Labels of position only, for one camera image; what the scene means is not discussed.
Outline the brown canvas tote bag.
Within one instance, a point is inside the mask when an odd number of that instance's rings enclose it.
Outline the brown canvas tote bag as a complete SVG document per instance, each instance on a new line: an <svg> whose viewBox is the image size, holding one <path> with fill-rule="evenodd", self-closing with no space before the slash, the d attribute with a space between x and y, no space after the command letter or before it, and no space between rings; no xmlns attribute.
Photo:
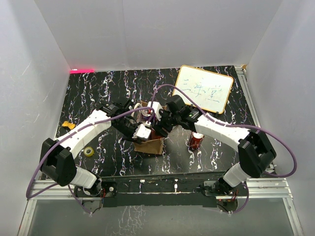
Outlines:
<svg viewBox="0 0 315 236"><path fill-rule="evenodd" d="M146 122L148 118L145 118L142 116L142 110L136 112L132 115L137 122ZM156 139L156 140L149 140L148 141L142 141L141 143L133 143L134 144L134 150L136 152L142 152L147 154L162 154L162 148L164 144L164 138Z"/></svg>

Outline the purple soda can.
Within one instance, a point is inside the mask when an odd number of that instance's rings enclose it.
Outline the purple soda can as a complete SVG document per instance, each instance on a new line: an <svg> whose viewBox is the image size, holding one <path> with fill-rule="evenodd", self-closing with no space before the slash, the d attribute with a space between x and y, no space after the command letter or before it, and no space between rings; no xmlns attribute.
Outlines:
<svg viewBox="0 0 315 236"><path fill-rule="evenodd" d="M151 110L143 110L142 111L142 116L145 117L145 118L148 118L152 115L152 111Z"/></svg>

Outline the red soda can front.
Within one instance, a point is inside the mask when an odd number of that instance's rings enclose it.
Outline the red soda can front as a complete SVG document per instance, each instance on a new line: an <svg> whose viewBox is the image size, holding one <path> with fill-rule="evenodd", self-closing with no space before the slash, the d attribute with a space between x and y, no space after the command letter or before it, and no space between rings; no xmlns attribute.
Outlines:
<svg viewBox="0 0 315 236"><path fill-rule="evenodd" d="M201 133L191 132L189 140L188 140L188 146L191 149L199 149L201 146L201 143L204 139L205 135Z"/></svg>

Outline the red soda can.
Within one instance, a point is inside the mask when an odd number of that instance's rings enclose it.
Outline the red soda can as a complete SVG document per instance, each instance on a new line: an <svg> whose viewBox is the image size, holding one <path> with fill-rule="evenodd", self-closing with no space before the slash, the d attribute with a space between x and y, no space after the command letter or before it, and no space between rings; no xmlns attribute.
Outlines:
<svg viewBox="0 0 315 236"><path fill-rule="evenodd" d="M157 134L155 130L151 131L150 140L156 140L162 138L161 135Z"/></svg>
<svg viewBox="0 0 315 236"><path fill-rule="evenodd" d="M199 149L201 146L201 143L204 139L205 135L201 133L191 132L189 140L188 140L188 146L191 149Z"/></svg>

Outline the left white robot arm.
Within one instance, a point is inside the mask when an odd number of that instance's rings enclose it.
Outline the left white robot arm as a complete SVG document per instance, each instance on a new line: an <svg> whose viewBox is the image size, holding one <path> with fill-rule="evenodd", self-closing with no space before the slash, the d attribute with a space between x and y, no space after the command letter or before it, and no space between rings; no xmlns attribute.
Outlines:
<svg viewBox="0 0 315 236"><path fill-rule="evenodd" d="M114 127L127 137L135 137L138 125L132 122L132 113L145 109L131 109L131 103L104 104L75 126L67 134L56 139L48 138L42 144L39 170L60 186L75 185L85 189L91 196L97 196L102 189L100 178L75 164L75 158L90 141L100 133Z"/></svg>

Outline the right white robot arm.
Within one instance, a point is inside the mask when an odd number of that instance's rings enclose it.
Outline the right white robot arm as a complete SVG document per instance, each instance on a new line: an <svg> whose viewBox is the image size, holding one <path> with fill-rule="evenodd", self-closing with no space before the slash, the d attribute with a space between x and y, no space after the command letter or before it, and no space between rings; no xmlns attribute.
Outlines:
<svg viewBox="0 0 315 236"><path fill-rule="evenodd" d="M233 148L239 162L229 168L209 190L231 195L237 186L249 178L259 178L276 157L268 137L260 130L231 127L210 114L184 103L179 95L169 98L164 110L158 102L149 102L155 112L154 130L166 137L173 127L180 125L194 133L210 136Z"/></svg>

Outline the yellow tape roll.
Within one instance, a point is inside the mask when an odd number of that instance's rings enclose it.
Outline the yellow tape roll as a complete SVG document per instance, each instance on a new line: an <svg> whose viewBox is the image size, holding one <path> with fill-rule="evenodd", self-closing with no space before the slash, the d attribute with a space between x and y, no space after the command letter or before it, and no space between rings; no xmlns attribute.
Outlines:
<svg viewBox="0 0 315 236"><path fill-rule="evenodd" d="M86 157L91 157L94 155L94 149L92 147L86 147L84 148L83 150L83 154L86 156Z"/></svg>

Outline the small orange object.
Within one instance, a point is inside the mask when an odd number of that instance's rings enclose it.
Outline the small orange object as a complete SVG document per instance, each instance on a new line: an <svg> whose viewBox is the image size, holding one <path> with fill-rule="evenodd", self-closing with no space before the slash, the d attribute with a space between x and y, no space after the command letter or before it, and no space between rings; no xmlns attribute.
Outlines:
<svg viewBox="0 0 315 236"><path fill-rule="evenodd" d="M62 123L62 127L67 128L69 130L73 130L75 128L75 126L76 125L74 123L71 123L71 122L68 122L68 121L64 121Z"/></svg>

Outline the small whiteboard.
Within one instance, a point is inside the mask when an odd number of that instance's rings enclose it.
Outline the small whiteboard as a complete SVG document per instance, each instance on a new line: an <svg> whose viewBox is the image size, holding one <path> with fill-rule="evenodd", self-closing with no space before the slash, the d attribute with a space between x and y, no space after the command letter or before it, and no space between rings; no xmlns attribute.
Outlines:
<svg viewBox="0 0 315 236"><path fill-rule="evenodd" d="M192 103L182 95L184 92L200 108L212 113L224 113L234 79L230 76L210 72L204 69L181 66L174 95L182 97L187 105Z"/></svg>

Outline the pink marker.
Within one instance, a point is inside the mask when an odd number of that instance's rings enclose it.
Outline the pink marker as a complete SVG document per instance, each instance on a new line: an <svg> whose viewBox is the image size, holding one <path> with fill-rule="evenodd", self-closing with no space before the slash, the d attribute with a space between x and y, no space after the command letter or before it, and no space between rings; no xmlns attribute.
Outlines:
<svg viewBox="0 0 315 236"><path fill-rule="evenodd" d="M81 74L81 73L94 73L93 69L73 69L70 74Z"/></svg>

